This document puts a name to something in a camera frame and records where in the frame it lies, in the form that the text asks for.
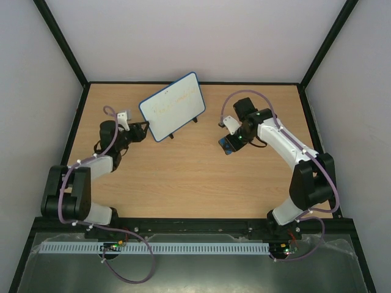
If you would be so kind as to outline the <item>blue whiteboard eraser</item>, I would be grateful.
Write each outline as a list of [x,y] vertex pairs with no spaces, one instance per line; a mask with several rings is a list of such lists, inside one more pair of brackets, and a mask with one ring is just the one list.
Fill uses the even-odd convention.
[[223,149],[224,153],[225,153],[226,155],[229,155],[229,154],[227,154],[227,143],[219,143],[219,142],[218,142],[218,144],[219,144],[220,147]]

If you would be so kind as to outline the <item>blue framed whiteboard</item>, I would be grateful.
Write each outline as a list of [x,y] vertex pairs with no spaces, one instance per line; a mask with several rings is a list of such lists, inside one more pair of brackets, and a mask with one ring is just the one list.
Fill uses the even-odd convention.
[[205,100],[195,72],[190,72],[139,103],[155,142],[174,134],[205,112]]

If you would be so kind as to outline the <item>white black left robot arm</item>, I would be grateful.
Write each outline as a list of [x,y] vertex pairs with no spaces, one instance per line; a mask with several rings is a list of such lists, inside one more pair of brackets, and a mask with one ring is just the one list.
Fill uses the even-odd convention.
[[93,148],[93,155],[78,160],[72,166],[55,165],[50,168],[41,203],[41,214],[62,223],[75,225],[109,225],[114,208],[92,201],[92,181],[117,170],[122,154],[131,143],[146,138],[149,122],[121,125],[113,120],[100,124],[100,139]]

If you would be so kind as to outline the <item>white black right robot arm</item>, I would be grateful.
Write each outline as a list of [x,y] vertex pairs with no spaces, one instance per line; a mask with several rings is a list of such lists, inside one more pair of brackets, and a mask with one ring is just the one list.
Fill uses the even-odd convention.
[[292,135],[271,106],[258,110],[250,98],[243,98],[233,108],[236,117],[221,115],[219,121],[219,126],[228,130],[219,141],[225,154],[237,152],[257,139],[279,154],[293,172],[288,198],[270,211],[271,221],[266,224],[267,234],[280,239],[287,233],[288,223],[334,197],[334,160],[327,153],[320,154],[307,147]]

